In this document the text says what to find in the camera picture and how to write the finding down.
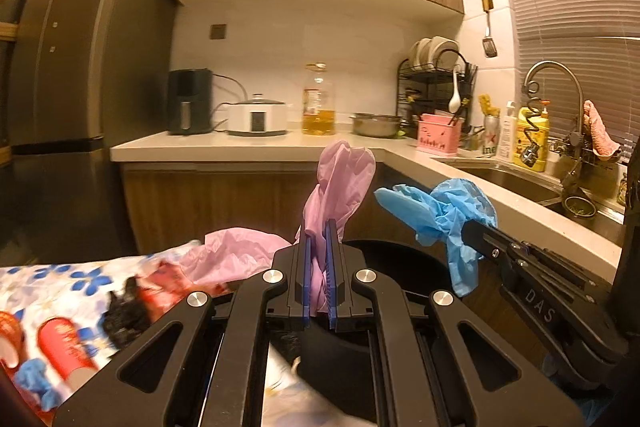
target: hanging spatula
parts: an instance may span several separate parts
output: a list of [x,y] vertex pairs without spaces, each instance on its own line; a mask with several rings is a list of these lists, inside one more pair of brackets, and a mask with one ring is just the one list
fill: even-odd
[[486,31],[484,39],[482,39],[482,47],[484,48],[484,56],[494,58],[498,56],[498,50],[495,47],[494,38],[491,36],[491,19],[489,10],[494,9],[494,0],[482,0],[482,10],[486,13]]

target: electrical outlet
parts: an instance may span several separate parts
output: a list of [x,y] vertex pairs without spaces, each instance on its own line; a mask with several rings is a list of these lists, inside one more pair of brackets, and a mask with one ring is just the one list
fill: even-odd
[[212,24],[209,30],[209,39],[212,41],[226,38],[226,24]]

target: lower cabinet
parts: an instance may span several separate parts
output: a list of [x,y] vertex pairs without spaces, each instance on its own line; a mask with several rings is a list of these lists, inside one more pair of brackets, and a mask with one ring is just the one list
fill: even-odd
[[[246,227],[295,240],[306,198],[316,187],[316,163],[124,164],[122,177],[140,254],[165,250],[206,233]],[[415,232],[376,202],[373,191],[396,184],[420,187],[400,172],[378,164],[344,240],[381,239],[412,245],[446,263],[442,243],[422,247]],[[499,292],[497,267],[480,263],[480,284],[463,302],[532,363],[545,348]]]

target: beer can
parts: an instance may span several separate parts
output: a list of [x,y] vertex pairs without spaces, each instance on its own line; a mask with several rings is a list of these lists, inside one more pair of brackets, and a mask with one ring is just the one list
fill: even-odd
[[484,117],[484,131],[482,131],[482,156],[495,156],[500,136],[500,118],[497,116]]

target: screw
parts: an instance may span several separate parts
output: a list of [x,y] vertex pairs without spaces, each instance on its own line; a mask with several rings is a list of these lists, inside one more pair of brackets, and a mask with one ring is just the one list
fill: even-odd
[[275,284],[276,282],[282,281],[284,277],[283,273],[280,270],[267,270],[262,274],[262,279],[269,284]]
[[204,292],[193,292],[187,297],[187,304],[198,308],[207,302],[207,294]]
[[453,295],[444,290],[433,294],[433,301],[440,306],[449,306],[453,302]]
[[356,272],[356,279],[360,282],[373,282],[376,280],[377,274],[368,268],[358,270]]

